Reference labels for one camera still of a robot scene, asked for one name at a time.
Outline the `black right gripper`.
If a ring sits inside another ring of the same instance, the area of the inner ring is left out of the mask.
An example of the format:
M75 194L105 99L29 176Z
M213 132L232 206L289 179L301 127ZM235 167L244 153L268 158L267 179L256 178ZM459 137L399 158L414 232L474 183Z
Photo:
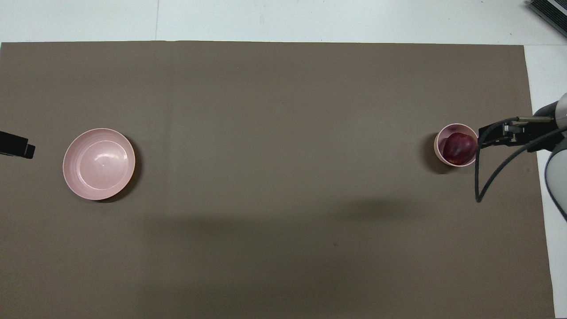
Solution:
M487 147L523 147L529 153L553 151L565 140L565 132L551 135L558 126L554 117L519 117L511 122L496 122L478 129L477 150Z

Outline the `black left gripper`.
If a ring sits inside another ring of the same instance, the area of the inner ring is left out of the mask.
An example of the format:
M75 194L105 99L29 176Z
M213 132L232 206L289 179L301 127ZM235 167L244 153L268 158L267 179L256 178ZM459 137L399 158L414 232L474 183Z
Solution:
M4 131L0 132L0 153L12 156L12 157L23 157L26 159L32 159L35 154L36 147L32 144L28 144L28 139L6 133Z

